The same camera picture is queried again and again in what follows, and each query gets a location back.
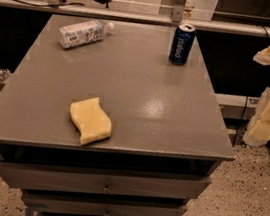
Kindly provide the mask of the blue label plastic bottle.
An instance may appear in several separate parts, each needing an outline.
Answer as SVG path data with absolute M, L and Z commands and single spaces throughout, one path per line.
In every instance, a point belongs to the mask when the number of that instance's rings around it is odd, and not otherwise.
M 111 22 L 90 20 L 59 28 L 59 42 L 62 48 L 71 49 L 85 44 L 101 41 L 115 29 Z

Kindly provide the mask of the yellow wavy sponge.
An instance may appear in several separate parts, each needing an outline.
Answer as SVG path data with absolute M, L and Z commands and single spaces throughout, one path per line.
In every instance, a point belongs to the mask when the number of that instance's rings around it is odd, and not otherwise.
M 95 97 L 74 102 L 70 106 L 70 117 L 80 132 L 81 146 L 111 136 L 111 119 L 102 110 L 99 102 L 99 97 Z

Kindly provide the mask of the blue pepsi can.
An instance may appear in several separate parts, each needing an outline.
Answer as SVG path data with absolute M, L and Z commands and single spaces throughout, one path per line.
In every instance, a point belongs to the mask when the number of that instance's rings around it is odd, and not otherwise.
M 184 22 L 177 26 L 172 40 L 171 52 L 169 53 L 171 63 L 175 65 L 184 65 L 186 63 L 195 35 L 195 27 L 192 24 Z

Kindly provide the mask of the grey drawer cabinet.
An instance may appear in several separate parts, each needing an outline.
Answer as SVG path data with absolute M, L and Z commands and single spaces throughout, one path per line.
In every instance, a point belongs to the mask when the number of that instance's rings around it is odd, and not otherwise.
M 0 177 L 39 216 L 181 216 L 233 151 L 199 48 L 168 61 L 170 28 L 119 23 L 77 49 L 54 15 L 0 92 Z M 81 145 L 74 102 L 100 99 L 111 136 Z

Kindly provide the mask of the small clear crumpled object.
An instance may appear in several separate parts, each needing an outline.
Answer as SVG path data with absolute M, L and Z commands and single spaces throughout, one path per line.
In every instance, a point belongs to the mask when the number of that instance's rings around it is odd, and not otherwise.
M 4 82 L 11 75 L 11 71 L 6 68 L 0 68 L 0 82 Z

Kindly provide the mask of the grey metal rail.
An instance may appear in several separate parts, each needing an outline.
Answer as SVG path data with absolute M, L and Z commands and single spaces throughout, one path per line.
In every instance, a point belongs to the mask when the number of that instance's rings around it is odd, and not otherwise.
M 0 0 L 0 6 L 51 12 L 57 14 L 71 15 L 77 17 L 91 17 L 111 21 L 124 21 L 138 24 L 151 24 L 158 26 L 176 27 L 178 22 L 173 21 L 171 16 L 159 16 L 146 13 L 132 13 L 108 8 L 95 8 L 85 6 L 83 3 L 63 3 L 63 4 L 48 4 L 45 1 L 38 0 Z M 233 22 L 206 21 L 199 19 L 184 19 L 183 22 L 192 24 L 198 30 L 212 31 L 218 33 L 232 33 L 245 36 L 259 36 L 270 38 L 270 27 L 260 25 L 246 25 Z

